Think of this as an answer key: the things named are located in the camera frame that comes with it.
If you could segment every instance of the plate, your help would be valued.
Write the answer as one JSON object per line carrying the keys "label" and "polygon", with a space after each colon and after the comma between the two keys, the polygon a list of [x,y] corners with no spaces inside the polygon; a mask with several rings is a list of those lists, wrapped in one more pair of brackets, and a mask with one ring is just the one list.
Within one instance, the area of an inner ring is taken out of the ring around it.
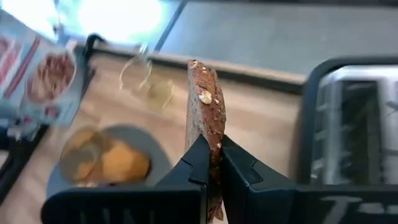
{"label": "plate", "polygon": [[[119,184],[122,186],[129,185],[145,185],[148,187],[154,186],[172,169],[172,165],[167,157],[165,151],[160,144],[147,131],[129,125],[118,125],[108,127],[104,130],[105,133],[115,139],[122,140],[128,143],[131,147],[142,150],[150,156],[152,167],[150,174],[142,182],[126,182]],[[59,165],[57,164],[49,178],[47,184],[47,198],[54,194],[73,188],[74,185],[62,178]]]}

